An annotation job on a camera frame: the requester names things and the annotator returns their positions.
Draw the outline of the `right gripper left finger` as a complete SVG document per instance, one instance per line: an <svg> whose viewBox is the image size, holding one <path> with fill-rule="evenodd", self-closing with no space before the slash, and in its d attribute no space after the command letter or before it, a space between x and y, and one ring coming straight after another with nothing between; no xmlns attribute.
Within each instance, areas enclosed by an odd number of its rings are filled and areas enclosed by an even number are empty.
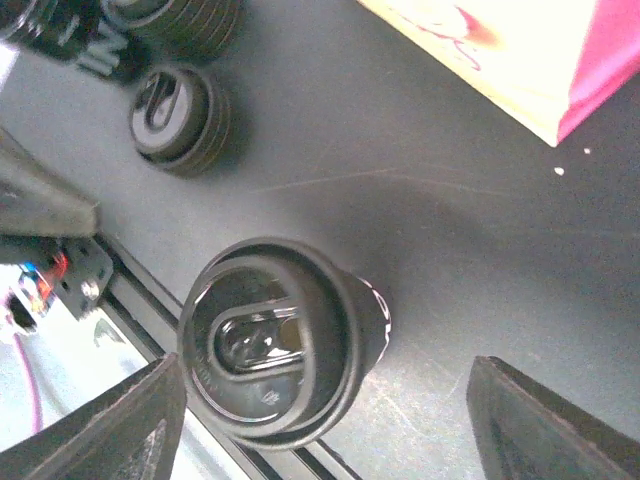
<svg viewBox="0 0 640 480"><path fill-rule="evenodd" d="M168 479L186 412L167 354L1 453L3 479Z"/></svg>

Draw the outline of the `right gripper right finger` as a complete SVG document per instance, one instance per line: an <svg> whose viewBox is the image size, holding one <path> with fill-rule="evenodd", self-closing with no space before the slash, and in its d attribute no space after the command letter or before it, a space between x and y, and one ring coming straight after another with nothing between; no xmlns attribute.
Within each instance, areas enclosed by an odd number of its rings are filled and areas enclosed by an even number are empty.
<svg viewBox="0 0 640 480"><path fill-rule="evenodd" d="M495 356L474 359L466 403L487 479L637 479L639 442Z"/></svg>

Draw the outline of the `pink cakes paper bag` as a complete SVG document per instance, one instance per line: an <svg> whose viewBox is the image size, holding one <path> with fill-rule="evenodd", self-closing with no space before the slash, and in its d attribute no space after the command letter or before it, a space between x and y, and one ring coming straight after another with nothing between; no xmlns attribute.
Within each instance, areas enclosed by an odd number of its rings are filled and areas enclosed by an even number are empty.
<svg viewBox="0 0 640 480"><path fill-rule="evenodd" d="M365 1L555 147L639 71L636 1Z"/></svg>

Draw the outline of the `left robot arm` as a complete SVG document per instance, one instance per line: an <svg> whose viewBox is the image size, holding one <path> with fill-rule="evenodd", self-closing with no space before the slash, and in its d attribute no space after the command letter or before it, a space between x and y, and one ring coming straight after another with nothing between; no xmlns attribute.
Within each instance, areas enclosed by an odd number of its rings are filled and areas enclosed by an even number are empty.
<svg viewBox="0 0 640 480"><path fill-rule="evenodd" d="M46 168L5 129L1 131L1 233L91 237L99 203Z"/></svg>

